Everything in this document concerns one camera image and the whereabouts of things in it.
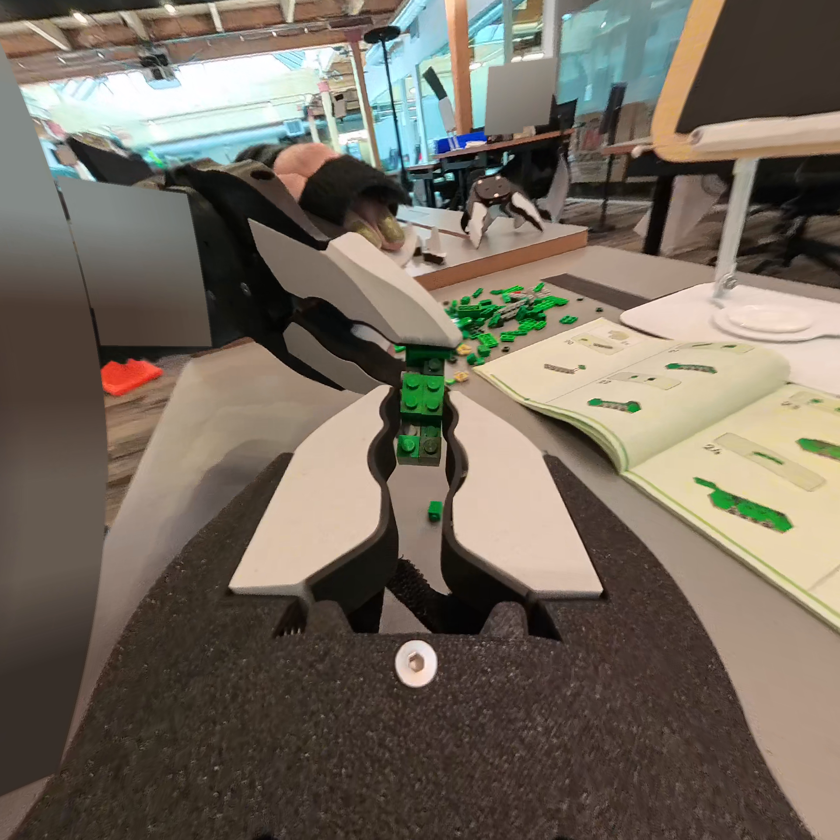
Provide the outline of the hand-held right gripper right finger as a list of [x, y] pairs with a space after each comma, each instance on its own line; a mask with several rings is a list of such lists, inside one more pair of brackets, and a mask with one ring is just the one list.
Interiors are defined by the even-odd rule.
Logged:
[[603, 584], [539, 449], [467, 395], [448, 398], [441, 571], [480, 613], [596, 600]]

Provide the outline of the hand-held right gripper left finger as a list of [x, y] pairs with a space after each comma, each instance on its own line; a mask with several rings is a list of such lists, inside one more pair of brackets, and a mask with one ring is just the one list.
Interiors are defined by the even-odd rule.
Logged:
[[378, 632], [400, 557], [388, 480], [396, 389], [380, 385], [316, 428], [291, 457], [228, 583], [233, 595], [335, 602], [355, 632]]

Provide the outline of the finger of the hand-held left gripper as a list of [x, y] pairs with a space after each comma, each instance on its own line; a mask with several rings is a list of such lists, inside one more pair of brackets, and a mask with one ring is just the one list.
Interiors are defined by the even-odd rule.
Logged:
[[406, 371], [390, 340], [317, 298], [292, 299], [282, 339], [288, 365], [300, 363], [346, 392], [363, 395], [380, 385], [399, 386]]
[[404, 345], [454, 349], [461, 331], [413, 277], [364, 237], [346, 233], [315, 248], [248, 221], [259, 256], [283, 289], [316, 298]]

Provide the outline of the green toy brick assembly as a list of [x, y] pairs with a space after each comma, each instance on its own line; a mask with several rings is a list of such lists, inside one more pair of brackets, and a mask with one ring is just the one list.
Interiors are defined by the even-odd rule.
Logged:
[[397, 462], [440, 466], [444, 452], [446, 364], [454, 352], [424, 345], [402, 347], [400, 423], [395, 437]]

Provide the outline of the background wooden desk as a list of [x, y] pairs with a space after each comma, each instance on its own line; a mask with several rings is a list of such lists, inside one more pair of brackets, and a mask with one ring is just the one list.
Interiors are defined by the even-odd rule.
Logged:
[[525, 175], [532, 168], [535, 151], [551, 151], [562, 156], [568, 150], [574, 128], [561, 129], [512, 140], [468, 142], [463, 148], [450, 141], [449, 148], [433, 153], [426, 163], [407, 168], [407, 189], [419, 190], [426, 207], [451, 209], [466, 207], [469, 189], [479, 176], [498, 172], [510, 156], [519, 161]]

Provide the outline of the person's left hand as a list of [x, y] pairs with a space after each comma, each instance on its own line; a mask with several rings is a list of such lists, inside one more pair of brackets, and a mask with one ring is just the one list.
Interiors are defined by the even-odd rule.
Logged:
[[235, 162], [269, 167], [307, 213], [357, 233], [380, 250], [395, 253], [405, 243], [396, 218], [409, 204], [394, 178], [323, 143], [260, 143], [240, 151]]

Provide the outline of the pile of green toy bricks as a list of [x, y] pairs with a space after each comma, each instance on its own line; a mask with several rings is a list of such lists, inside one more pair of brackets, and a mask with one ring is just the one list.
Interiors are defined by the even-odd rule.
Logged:
[[478, 288], [446, 300], [444, 311], [461, 335], [451, 361], [480, 366], [495, 351], [508, 352], [516, 342], [546, 330], [552, 317], [560, 325], [574, 324], [570, 305], [570, 298], [553, 293], [545, 282], [531, 288]]

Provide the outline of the orange plastic object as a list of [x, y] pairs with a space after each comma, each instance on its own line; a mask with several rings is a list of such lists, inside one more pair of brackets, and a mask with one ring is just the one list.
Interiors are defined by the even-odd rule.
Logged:
[[102, 366], [102, 390], [109, 396], [124, 396], [163, 375], [159, 366], [147, 360], [110, 361]]

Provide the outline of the black and white gripper device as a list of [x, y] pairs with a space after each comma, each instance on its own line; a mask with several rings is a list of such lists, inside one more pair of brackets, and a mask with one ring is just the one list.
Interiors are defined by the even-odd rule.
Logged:
[[543, 219], [535, 204], [520, 187], [502, 175], [485, 175], [475, 180], [469, 189], [460, 226], [477, 249], [489, 226], [499, 216], [512, 220], [514, 228], [524, 224], [543, 231]]

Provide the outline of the open instruction booklet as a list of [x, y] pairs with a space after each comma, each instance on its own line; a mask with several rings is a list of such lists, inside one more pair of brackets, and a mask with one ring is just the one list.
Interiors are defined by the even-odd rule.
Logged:
[[839, 401], [793, 383], [779, 352], [597, 318], [476, 371], [838, 630]]

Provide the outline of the black floor lamp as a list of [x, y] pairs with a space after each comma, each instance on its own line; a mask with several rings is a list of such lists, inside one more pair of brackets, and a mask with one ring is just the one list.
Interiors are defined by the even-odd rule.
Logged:
[[406, 172], [406, 166], [403, 155], [402, 136], [400, 134], [399, 122], [397, 118], [396, 102], [393, 93], [392, 74], [390, 70], [390, 60], [387, 46], [396, 40], [401, 34], [399, 27], [389, 24], [370, 29], [364, 34], [364, 42], [369, 46], [380, 46], [382, 53], [382, 60], [385, 69], [385, 78], [387, 82], [388, 96], [390, 99], [392, 109], [392, 121], [394, 124], [395, 140], [397, 147], [398, 165], [400, 172], [400, 183], [405, 193], [409, 190], [409, 180]]

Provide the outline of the grey panel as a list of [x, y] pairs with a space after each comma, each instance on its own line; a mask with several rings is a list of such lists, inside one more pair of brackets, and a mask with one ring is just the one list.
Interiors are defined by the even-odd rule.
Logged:
[[2, 54], [1, 785], [57, 771], [102, 557], [106, 429], [77, 253]]

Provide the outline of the grey computer monitor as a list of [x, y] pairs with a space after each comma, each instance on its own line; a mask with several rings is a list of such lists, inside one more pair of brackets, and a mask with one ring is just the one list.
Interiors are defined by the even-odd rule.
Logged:
[[549, 123], [559, 75], [556, 56], [524, 59], [488, 70], [485, 134], [520, 133]]

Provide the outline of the white stand with round base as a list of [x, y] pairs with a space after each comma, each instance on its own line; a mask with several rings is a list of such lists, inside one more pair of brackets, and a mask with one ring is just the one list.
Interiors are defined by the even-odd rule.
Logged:
[[733, 165], [713, 283], [625, 311], [626, 326], [661, 338], [687, 339], [699, 326], [765, 343], [805, 343], [839, 337], [838, 304], [760, 288], [738, 289], [737, 256], [759, 160]]

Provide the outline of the wooden framed board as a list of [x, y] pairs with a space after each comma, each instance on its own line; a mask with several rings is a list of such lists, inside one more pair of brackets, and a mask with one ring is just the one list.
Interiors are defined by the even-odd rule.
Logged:
[[838, 113], [838, 1], [695, 1], [650, 141], [675, 163], [832, 155]]

